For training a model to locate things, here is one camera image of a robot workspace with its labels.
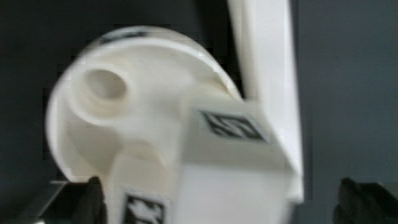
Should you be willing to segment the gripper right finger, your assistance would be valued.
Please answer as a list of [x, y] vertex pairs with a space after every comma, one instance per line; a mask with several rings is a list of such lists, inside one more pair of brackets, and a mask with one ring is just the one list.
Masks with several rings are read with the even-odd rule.
[[398, 224], [398, 198], [378, 183], [341, 179], [332, 224]]

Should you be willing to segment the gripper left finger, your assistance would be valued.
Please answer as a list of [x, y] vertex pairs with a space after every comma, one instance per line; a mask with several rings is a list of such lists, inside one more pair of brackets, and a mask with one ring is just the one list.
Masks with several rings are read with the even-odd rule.
[[51, 181], [19, 213], [16, 224], [106, 224], [103, 185]]

